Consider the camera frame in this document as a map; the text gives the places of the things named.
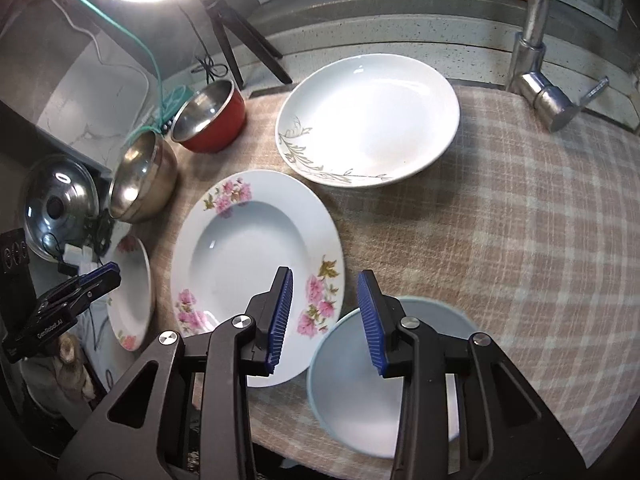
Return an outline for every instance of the tripod leg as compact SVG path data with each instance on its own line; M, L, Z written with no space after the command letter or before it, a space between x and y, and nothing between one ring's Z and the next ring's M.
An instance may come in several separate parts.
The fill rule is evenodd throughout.
M223 27L222 22L220 22L220 18L217 16L211 17L211 26L213 27L213 33L216 35L216 39L220 44L222 53L225 55L226 62L229 65L229 70L231 70L238 88L242 90L244 88L244 81L242 80L242 75L238 68L238 63L236 62L236 56L234 56L234 51L229 43L229 38L226 36L225 27Z
M234 33L238 40L242 41L248 49L255 54L264 65L273 72L273 74L284 84L290 84L292 79L289 77L289 74L285 72L285 70L280 66L280 64L275 60L272 53L267 49L267 47L262 43L262 41L254 36L252 33L252 29L255 30L251 25L249 25L245 20L240 20L239 15L233 12L225 12L227 9L221 9L220 18L222 22L226 25L226 27Z
M258 29L256 29L251 23L249 23L244 17L242 17L240 14L238 14L235 10L230 9L234 12L234 14L236 15L236 18L238 19L238 21L240 23L242 23L247 29L249 29L249 32L252 33L254 35L254 38L258 41L260 41L260 43L262 43L264 45L264 47L269 51L269 54L271 54L273 57L275 57L276 59L282 59L282 54L280 53L280 51L275 48L271 42L269 40L267 40L267 38L265 38L259 31Z

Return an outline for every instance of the metal screw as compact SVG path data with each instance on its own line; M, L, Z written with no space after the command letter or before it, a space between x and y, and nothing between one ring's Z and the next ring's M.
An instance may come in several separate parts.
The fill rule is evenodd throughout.
M172 345L176 341L178 341L177 333L172 330L167 330L166 332L162 332L158 337L158 341L160 341L163 345Z
M491 344L491 338L483 332L478 332L474 334L474 343L478 346L489 346Z
M240 314L240 316L236 316L231 323L236 328L247 328L249 325L251 325L251 322L252 320L249 316Z
M418 328L420 326L420 320L417 317L413 316L404 316L400 320L400 324L409 330L413 330L414 328Z

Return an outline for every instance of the faucet handle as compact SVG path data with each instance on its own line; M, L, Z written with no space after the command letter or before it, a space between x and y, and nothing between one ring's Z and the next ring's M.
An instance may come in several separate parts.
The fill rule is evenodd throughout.
M604 76L596 86L580 98L580 102L578 103L578 112L584 110L591 101L602 94L607 86L609 86L609 78Z
M518 90L533 106L538 117L550 132L556 132L569 123L591 101L609 86L609 78L603 78L575 104L557 86L540 72L529 72L518 78Z

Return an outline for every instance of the grey leaf pattern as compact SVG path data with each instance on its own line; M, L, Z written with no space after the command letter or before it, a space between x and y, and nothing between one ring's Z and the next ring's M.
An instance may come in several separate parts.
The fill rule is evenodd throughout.
M292 139L310 134L312 130L312 127L303 127L300 119L294 116L292 128L285 130L284 133L278 132L278 143L280 145L284 144L286 148L286 150L283 150L284 157L289 164L293 164L302 173L312 174L328 182L341 182L344 184L351 184L352 181L350 177L378 178L382 181L390 179L390 177L386 176L386 173L376 176L353 174L353 168L345 171L343 174L325 171L324 166L314 163L305 155L306 146L299 146L291 142Z

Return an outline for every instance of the green cable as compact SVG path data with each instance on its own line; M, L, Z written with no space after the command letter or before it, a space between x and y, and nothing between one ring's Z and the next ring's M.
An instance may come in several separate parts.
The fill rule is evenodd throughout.
M162 110L162 78L160 77L160 69L158 67L158 64L156 63L156 58L154 57L154 55L151 53L151 51L148 49L148 47L142 43L142 41L140 40L140 38L138 38L135 34L133 34L132 32L129 32L126 28L124 28L122 25L120 25L119 23L117 23L116 21L112 20L109 16L107 16L104 12L102 12L100 9L98 9L98 7L94 6L94 4L92 4L89 0L80 0L82 3L84 3L87 7L89 7L93 12L95 12L98 16L100 16L101 18L105 19L108 23L111 23L111 25L113 25L114 27L116 27L118 30L122 31L124 34L126 34L127 36L129 36L133 41L135 41L140 47L142 47L142 49L148 54L148 56L151 58L151 61L154 64L154 69L156 70L156 77L158 78L158 95L159 95L159 108L158 108L158 124L157 126L153 127L153 126L142 126L141 128L138 128L137 130L131 132L128 136L127 139L125 140L125 145L128 144L130 142L130 140L140 131L146 131L146 130L152 130L156 133L160 133L160 127L162 126L162 124L166 121L167 118L164 117L164 110Z

